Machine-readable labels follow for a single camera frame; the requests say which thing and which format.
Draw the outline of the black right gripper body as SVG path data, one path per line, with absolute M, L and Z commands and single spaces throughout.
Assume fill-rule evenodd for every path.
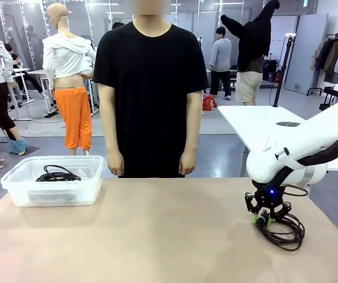
M 254 193 L 255 200 L 259 209 L 268 208 L 275 209 L 283 204 L 283 194 L 285 187 L 269 187 L 265 189 L 257 189 Z

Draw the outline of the dark cable white tie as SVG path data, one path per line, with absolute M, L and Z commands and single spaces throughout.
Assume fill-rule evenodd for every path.
M 52 177 L 53 177 L 53 174 L 55 172 L 50 172 L 48 170 L 49 167 L 61 169 L 61 173 L 69 173 L 71 175 L 74 175 L 74 173 L 72 173 L 71 171 L 69 171 L 68 169 L 66 169 L 66 168 L 64 168 L 62 166 L 49 164 L 49 165 L 45 165 L 44 166 L 44 172 L 45 172 L 45 174 L 43 174 L 43 175 L 40 176 L 40 179 L 42 179 L 44 182 L 54 182 L 53 179 L 52 179 Z

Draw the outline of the person's right forearm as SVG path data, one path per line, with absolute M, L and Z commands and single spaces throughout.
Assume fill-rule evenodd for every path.
M 104 139 L 106 143 L 107 153 L 118 153 L 119 146 L 117 143 L 116 122 L 113 115 L 110 117 L 101 117 Z

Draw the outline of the person's left forearm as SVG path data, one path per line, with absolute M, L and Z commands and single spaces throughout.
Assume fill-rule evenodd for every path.
M 195 153 L 198 147 L 201 115 L 187 116 L 185 153 Z

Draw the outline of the person's left hand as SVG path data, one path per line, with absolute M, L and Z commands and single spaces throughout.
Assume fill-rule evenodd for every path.
M 179 174 L 186 176 L 191 174 L 196 166 L 196 152 L 193 150 L 184 151 L 179 161 Z

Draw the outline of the person's right hand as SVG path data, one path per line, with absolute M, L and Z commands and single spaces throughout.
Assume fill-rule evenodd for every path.
M 107 152 L 107 167 L 115 176 L 122 177 L 124 175 L 124 158 L 118 150 Z

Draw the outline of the white table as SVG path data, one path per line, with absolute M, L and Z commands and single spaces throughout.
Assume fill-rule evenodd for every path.
M 304 120 L 283 107 L 220 106 L 251 154 L 249 177 L 267 183 L 285 165 L 329 147 L 338 139 L 338 103 Z

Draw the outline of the red toy figure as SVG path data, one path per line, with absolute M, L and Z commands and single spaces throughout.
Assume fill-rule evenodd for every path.
M 218 104 L 214 99 L 212 94 L 203 93 L 203 102 L 202 110 L 203 111 L 212 111 L 214 108 L 217 108 Z

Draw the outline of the black trolley cart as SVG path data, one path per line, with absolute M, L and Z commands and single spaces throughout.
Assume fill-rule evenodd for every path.
M 319 105 L 319 110 L 323 111 L 338 102 L 338 90 L 336 86 L 325 87 L 321 91 L 325 94 L 324 102 Z

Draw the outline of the black tripod pole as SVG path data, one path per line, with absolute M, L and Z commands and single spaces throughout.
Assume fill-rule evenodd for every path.
M 286 33 L 285 37 L 284 37 L 284 38 L 287 38 L 288 41 L 287 41 L 287 45 L 286 45 L 286 52 L 284 54 L 284 61 L 283 61 L 281 71 L 280 71 L 280 79 L 278 81 L 278 86 L 277 86 L 277 90 L 276 90 L 276 93 L 275 93 L 273 107 L 278 107 L 278 101 L 279 101 L 280 91 L 281 91 L 282 84 L 283 84 L 284 74 L 285 74 L 285 71 L 287 69 L 287 61 L 288 61 L 291 46 L 293 44 L 295 37 L 296 37 L 296 33 Z

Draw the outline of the black bags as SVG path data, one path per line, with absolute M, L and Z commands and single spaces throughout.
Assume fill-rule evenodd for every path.
M 281 72 L 278 65 L 279 60 L 265 60 L 262 79 L 271 83 L 278 83 Z

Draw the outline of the person in black t-shirt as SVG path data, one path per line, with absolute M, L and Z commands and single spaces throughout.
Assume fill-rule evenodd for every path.
M 177 178 L 187 116 L 201 115 L 207 85 L 196 36 L 171 24 L 171 0 L 126 0 L 133 21 L 106 32 L 93 81 L 100 117 L 116 122 L 126 178 Z

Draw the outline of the grey door panel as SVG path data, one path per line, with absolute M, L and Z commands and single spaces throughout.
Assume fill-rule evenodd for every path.
M 289 63 L 285 89 L 306 94 L 312 88 L 316 51 L 326 34 L 327 14 L 302 15 Z

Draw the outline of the person in grey sweater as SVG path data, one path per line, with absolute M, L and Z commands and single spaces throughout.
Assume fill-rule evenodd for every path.
M 230 86 L 230 57 L 232 44 L 225 38 L 226 29 L 218 27 L 216 29 L 216 40 L 212 46 L 209 67 L 211 70 L 211 89 L 210 94 L 216 96 L 218 94 L 219 82 L 224 86 L 224 99 L 231 99 Z

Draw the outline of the person pulling on black hoodie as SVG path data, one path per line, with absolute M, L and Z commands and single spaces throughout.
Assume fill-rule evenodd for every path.
M 263 77 L 264 58 L 271 44 L 271 18 L 280 8 L 279 0 L 269 0 L 260 14 L 245 25 L 221 16 L 222 24 L 239 39 L 235 99 L 245 106 L 256 105 Z

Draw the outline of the clothes rack with coats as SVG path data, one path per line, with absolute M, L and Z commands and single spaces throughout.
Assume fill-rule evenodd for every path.
M 306 95 L 318 91 L 322 93 L 323 86 L 319 86 L 322 78 L 328 87 L 338 84 L 338 33 L 327 34 L 316 49 L 310 66 L 313 79 Z

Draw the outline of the mannequin with orange trousers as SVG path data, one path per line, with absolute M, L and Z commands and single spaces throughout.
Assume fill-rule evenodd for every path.
M 86 156 L 91 149 L 92 121 L 84 80 L 93 78 L 90 64 L 95 62 L 96 52 L 90 40 L 70 31 L 64 4 L 49 5 L 47 14 L 57 33 L 42 41 L 42 68 L 65 122 L 65 147 L 71 155 L 80 147 Z

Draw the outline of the clear plastic storage box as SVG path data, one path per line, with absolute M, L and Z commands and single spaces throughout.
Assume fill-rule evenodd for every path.
M 80 181 L 44 182 L 45 165 L 62 166 Z M 101 188 L 104 158 L 101 156 L 33 156 L 17 163 L 2 178 L 1 185 L 20 207 L 91 205 Z M 61 169 L 49 167 L 50 172 Z

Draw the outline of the teal cloth bundle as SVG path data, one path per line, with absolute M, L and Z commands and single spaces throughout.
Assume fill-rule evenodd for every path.
M 22 156 L 27 151 L 27 144 L 23 138 L 19 140 L 10 140 L 9 141 L 9 152 Z

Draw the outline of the seated person in dark jacket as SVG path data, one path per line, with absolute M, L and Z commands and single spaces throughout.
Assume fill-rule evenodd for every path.
M 11 55 L 11 57 L 13 59 L 13 68 L 22 68 L 23 63 L 22 63 L 20 57 L 13 53 L 12 46 L 8 43 L 5 43 L 4 46 L 5 46 L 5 49 L 9 52 L 9 54 Z M 29 81 L 39 93 L 42 93 L 42 87 L 40 86 L 39 82 L 33 76 L 28 74 L 26 71 L 22 71 L 22 73 L 24 74 L 23 75 L 24 80 Z M 23 82 L 22 82 L 22 78 L 18 77 L 18 78 L 16 78 L 16 81 L 18 83 L 19 89 L 21 91 L 23 91 L 24 85 L 23 85 Z

